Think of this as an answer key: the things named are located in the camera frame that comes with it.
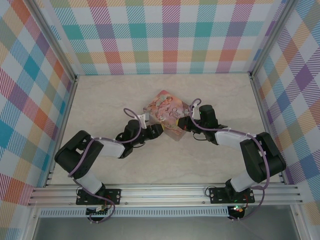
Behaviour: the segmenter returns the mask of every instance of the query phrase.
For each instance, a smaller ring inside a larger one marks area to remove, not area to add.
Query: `marble floor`
[[[264,131],[246,73],[81,76],[62,144],[78,131],[115,138],[130,120],[123,108],[142,113],[161,90],[190,104],[210,104],[220,124],[245,133]],[[108,184],[224,183],[245,169],[240,151],[196,141],[186,133],[180,141],[165,134],[134,149],[125,159],[100,156],[91,168]],[[272,177],[278,182],[278,176]],[[73,183],[56,165],[52,184]]]

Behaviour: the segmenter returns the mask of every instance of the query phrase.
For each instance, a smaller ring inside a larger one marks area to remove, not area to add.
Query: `plaid backdrop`
[[[285,0],[37,2],[74,70],[86,75],[248,72],[259,45],[262,48],[268,38],[265,22],[272,28],[285,4]],[[279,5],[277,13],[271,11]],[[54,18],[59,25],[53,24]]]
[[[23,0],[0,0],[0,240],[14,240],[43,180],[71,80]]]
[[[319,0],[299,1],[255,80],[289,180],[320,233]]]

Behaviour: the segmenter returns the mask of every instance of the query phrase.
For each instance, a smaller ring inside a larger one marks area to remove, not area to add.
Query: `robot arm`
[[[126,158],[132,153],[133,148],[136,145],[145,144],[145,141],[156,139],[164,131],[161,124],[145,125],[145,128],[141,129],[139,136],[134,141],[123,144],[119,143],[133,139],[138,134],[139,128],[138,120],[130,120],[124,128],[124,132],[120,133],[115,141],[104,140],[103,138],[94,140],[90,145],[82,164],[76,169],[71,177],[84,189],[94,195],[103,198],[110,196],[110,191],[108,191],[105,185],[96,178],[90,168],[98,156],[108,156],[119,159]],[[93,137],[86,131],[79,131],[56,153],[54,160],[70,174],[77,167],[84,154],[84,150],[92,139]],[[103,199],[101,200],[92,197],[81,191],[76,203],[80,204],[83,201],[87,201],[87,205],[104,204]]]
[[[199,113],[200,119],[194,121],[200,127],[208,129],[223,129],[227,127],[218,124],[215,111],[211,105],[201,106]],[[241,150],[246,170],[225,183],[224,191],[230,202],[233,202],[239,196],[242,197],[243,193],[248,191],[250,187],[267,179],[266,165],[262,154],[251,138],[229,131],[202,130],[191,121],[190,116],[180,118],[178,126],[188,132],[203,133],[206,140],[215,145],[225,145]],[[261,144],[266,155],[270,176],[284,171],[286,163],[270,134],[262,132],[254,137]]]

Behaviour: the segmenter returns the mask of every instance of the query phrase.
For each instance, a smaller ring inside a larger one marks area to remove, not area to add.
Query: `snack bag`
[[[143,111],[161,123],[164,132],[175,141],[179,141],[186,133],[178,127],[178,119],[189,115],[189,105],[169,92],[162,90]]]

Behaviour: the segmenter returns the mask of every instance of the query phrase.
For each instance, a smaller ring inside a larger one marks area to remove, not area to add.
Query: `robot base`
[[[120,204],[121,189],[102,189],[96,195],[110,199],[115,205]],[[106,205],[105,200],[89,195],[84,190],[77,191],[76,205]]]
[[[233,201],[228,197],[225,187],[209,188],[209,196],[212,204],[253,204],[255,202],[254,192],[250,188],[242,191]]]

